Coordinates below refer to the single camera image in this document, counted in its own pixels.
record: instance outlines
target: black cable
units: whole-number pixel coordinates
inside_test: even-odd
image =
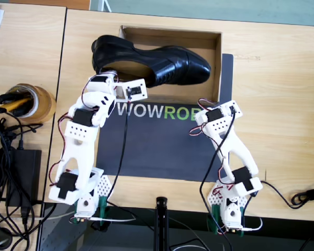
[[[126,123],[125,123],[125,131],[124,131],[124,140],[123,140],[123,144],[122,144],[122,152],[121,152],[121,158],[120,158],[120,164],[119,164],[119,169],[117,170],[117,174],[115,176],[115,179],[114,179],[114,182],[113,182],[113,185],[109,191],[109,194],[107,196],[107,200],[109,199],[111,193],[113,192],[114,190],[114,187],[115,187],[115,184],[117,182],[117,179],[119,177],[119,174],[120,174],[120,171],[121,171],[121,168],[122,168],[122,162],[124,160],[124,154],[125,154],[125,148],[126,148],[126,141],[127,141],[127,129],[128,129],[128,118],[129,118],[129,109],[130,109],[130,99],[131,99],[131,89],[128,88],[127,89],[128,91],[128,102],[127,102],[127,111],[126,111]]]
[[[2,145],[2,151],[3,151],[3,155],[2,155],[2,158],[1,158],[1,161],[0,161],[0,169],[1,169],[1,172],[2,172],[2,179],[0,181],[0,203],[5,200],[5,199],[3,199],[3,193],[4,193],[4,189],[5,189],[6,184],[9,182],[12,186],[15,186],[15,190],[19,194],[19,205],[12,212],[9,212],[8,206],[6,206],[5,208],[6,208],[7,216],[3,216],[0,213],[0,218],[1,218],[0,223],[5,222],[9,226],[9,228],[12,231],[12,233],[10,234],[12,237],[20,237],[20,239],[13,245],[11,250],[14,250],[16,245],[18,243],[20,243],[22,240],[26,240],[27,241],[26,250],[28,250],[29,246],[30,246],[29,235],[33,231],[35,231],[42,224],[42,222],[44,222],[44,221],[42,221],[40,224],[38,224],[36,227],[34,227],[35,213],[33,211],[33,207],[32,207],[31,201],[30,201],[27,193],[23,190],[21,185],[14,179],[12,173],[10,172],[11,162],[10,162],[10,154],[9,154],[9,152],[12,149],[12,147],[10,145],[11,145],[12,141],[17,136],[20,136],[18,149],[22,150],[23,149],[23,134],[26,133],[26,132],[29,132],[29,131],[36,132],[36,129],[40,128],[42,126],[42,124],[22,125],[21,122],[19,121],[19,119],[17,117],[15,117],[14,115],[11,115],[9,113],[7,113],[7,115],[9,115],[9,116],[13,117],[14,119],[16,119],[18,121],[19,125],[18,126],[16,125],[16,126],[13,126],[13,127],[9,127],[6,130],[5,127],[4,127],[4,123],[5,123],[6,119],[1,119],[0,120],[0,142],[1,142],[1,145]],[[30,130],[23,131],[23,127],[28,127],[28,128],[30,128]],[[12,132],[12,131],[17,130],[17,129],[20,129],[20,133],[19,134],[16,134],[16,133]],[[15,213],[20,208],[23,197],[26,198],[26,201],[29,204],[26,207],[21,208],[21,216],[23,216],[24,232],[22,232],[20,230],[18,225],[11,218],[13,213]],[[6,204],[9,204],[9,201],[10,201],[10,196],[8,196],[6,198]],[[27,226],[28,218],[31,218],[31,222],[30,222],[30,227],[29,228]]]
[[[271,185],[269,182],[261,180],[262,183],[267,184],[270,186],[273,190],[279,194],[279,196],[284,200],[284,202],[292,209],[299,209],[303,207],[308,201],[314,200],[314,189],[308,190],[306,192],[300,192],[294,195],[291,199],[291,204],[284,198],[284,196],[278,191],[277,188],[275,188],[273,185]]]
[[[112,203],[112,202],[107,201],[107,203],[110,204],[110,205],[112,205],[112,206],[114,206],[114,207],[116,207],[116,208],[119,208],[119,209],[121,209],[121,210],[123,210],[123,211],[125,211],[125,212],[128,212],[128,213],[134,215],[135,218],[137,218],[138,220],[140,220],[141,222],[143,222],[150,230],[154,231],[154,229],[153,229],[144,219],[142,219],[141,217],[139,217],[137,214],[135,214],[135,213],[133,213],[133,212],[130,212],[129,210],[124,209],[123,207],[119,207],[119,206],[115,205],[115,204]]]
[[[208,210],[210,216],[211,216],[212,219],[214,220],[215,225],[216,225],[217,228],[220,230],[220,232],[222,233],[223,237],[224,237],[224,238],[226,239],[226,241],[228,242],[231,251],[233,251],[232,244],[231,244],[231,242],[229,241],[229,239],[227,238],[227,236],[225,235],[225,233],[222,231],[221,227],[219,226],[219,223],[216,221],[216,219],[214,218],[212,212],[210,211],[209,206],[208,206],[208,204],[207,204],[207,202],[206,202],[205,196],[204,196],[204,194],[203,194],[203,186],[204,186],[204,183],[205,183],[205,181],[206,181],[206,179],[207,179],[207,177],[208,177],[208,174],[210,173],[210,170],[211,170],[211,168],[212,168],[212,166],[213,166],[214,160],[215,160],[215,158],[216,158],[218,152],[220,151],[222,145],[224,144],[225,140],[227,139],[227,137],[228,137],[228,135],[229,135],[229,133],[230,133],[230,130],[231,130],[231,128],[232,128],[232,126],[233,126],[233,124],[234,124],[234,121],[235,121],[235,117],[236,117],[236,112],[235,112],[234,110],[232,110],[232,119],[231,119],[231,122],[230,122],[230,126],[229,126],[229,128],[228,128],[228,130],[227,130],[226,135],[223,137],[223,139],[222,139],[222,141],[221,141],[221,144],[219,144],[219,146],[216,148],[215,153],[214,153],[214,155],[213,155],[213,158],[211,159],[210,164],[209,164],[209,167],[208,167],[207,172],[206,172],[206,174],[205,174],[205,177],[204,177],[204,179],[202,180],[201,185],[200,185],[200,188],[199,188],[199,192],[200,192],[201,198],[203,199],[203,202],[204,202],[204,204],[205,204],[205,206],[206,206],[206,208],[207,208],[207,210]]]
[[[241,222],[241,225],[243,227],[245,227],[245,211],[246,211],[246,208],[248,207],[250,201],[252,200],[252,196],[250,196],[249,200],[246,202],[244,208],[243,208],[243,213],[242,213],[242,222]]]
[[[299,249],[299,251],[304,250],[304,248],[305,248],[306,245],[310,242],[310,240],[313,238],[313,236],[314,236],[314,231],[313,231],[312,235],[311,235],[307,240],[305,240],[305,242],[303,243],[303,245],[301,246],[301,248]]]
[[[171,247],[176,247],[176,246],[182,246],[182,245],[185,245],[185,244],[193,242],[193,241],[199,241],[202,244],[202,246],[205,248],[205,250],[208,250],[205,247],[205,244],[199,238],[194,238],[194,239],[190,239],[189,241],[186,241],[186,242],[181,242],[181,243],[178,243],[178,244],[171,245],[170,248]]]
[[[18,122],[18,124],[20,126],[20,130],[21,130],[18,149],[23,150],[23,129],[22,129],[21,121],[16,116],[14,116],[13,114],[10,114],[8,112],[5,112],[5,114],[11,116],[12,118],[14,118]]]

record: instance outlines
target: floor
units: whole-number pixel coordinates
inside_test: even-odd
[[[0,0],[100,10],[101,0]],[[117,13],[314,26],[314,0],[108,0]]]

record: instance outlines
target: black power brick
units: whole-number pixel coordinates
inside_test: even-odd
[[[29,197],[32,205],[37,203],[41,154],[41,150],[11,150],[10,152],[10,172],[13,180]],[[30,207],[25,196],[22,196],[20,205],[20,195],[16,185],[8,182],[6,206]]]

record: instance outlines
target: tape roll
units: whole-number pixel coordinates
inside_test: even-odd
[[[54,96],[39,86],[29,84],[18,84],[8,92],[29,92],[33,97],[31,110],[19,117],[25,123],[44,123],[50,120],[56,111],[56,100]]]

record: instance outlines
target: black mat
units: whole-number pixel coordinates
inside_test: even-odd
[[[221,104],[231,100],[232,73],[233,56],[223,54]],[[119,167],[126,105],[118,103],[100,130],[97,167],[107,175],[115,175]],[[120,175],[202,181],[215,150],[203,134],[188,135],[197,126],[191,119],[192,110],[197,112],[199,107],[148,102],[132,105]],[[165,114],[173,109],[173,117]],[[220,165],[217,158],[207,181],[217,180],[216,170]]]

